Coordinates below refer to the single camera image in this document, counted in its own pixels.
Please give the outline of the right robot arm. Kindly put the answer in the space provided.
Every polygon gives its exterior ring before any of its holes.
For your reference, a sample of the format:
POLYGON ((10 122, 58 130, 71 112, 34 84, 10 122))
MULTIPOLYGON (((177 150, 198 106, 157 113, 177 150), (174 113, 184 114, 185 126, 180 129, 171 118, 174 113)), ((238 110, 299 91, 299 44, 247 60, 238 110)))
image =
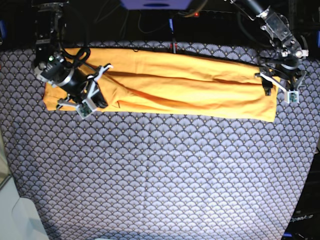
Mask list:
POLYGON ((112 68, 110 63, 98 66, 90 74, 84 74, 81 66, 88 67, 91 50, 85 43, 76 54, 68 53, 63 46, 63 7, 66 0, 34 0, 37 8, 35 18, 35 59, 33 68, 38 80, 58 87, 66 97, 57 100, 56 109, 73 108, 82 119, 108 106, 98 81, 112 68))

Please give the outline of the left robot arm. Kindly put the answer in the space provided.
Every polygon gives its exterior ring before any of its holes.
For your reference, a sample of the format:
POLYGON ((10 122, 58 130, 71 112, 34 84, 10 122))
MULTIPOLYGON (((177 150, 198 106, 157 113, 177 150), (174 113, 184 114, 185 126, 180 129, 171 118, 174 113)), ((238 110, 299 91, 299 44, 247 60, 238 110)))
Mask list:
POLYGON ((271 89, 277 87, 283 91, 287 104, 299 103, 299 88, 307 75, 299 65, 309 56, 305 37, 296 37, 285 16, 257 0, 231 0, 230 3, 252 21, 260 19, 260 29, 268 34, 269 43, 275 51, 272 58, 260 58, 259 72, 254 75, 261 78, 265 95, 270 96, 271 89))

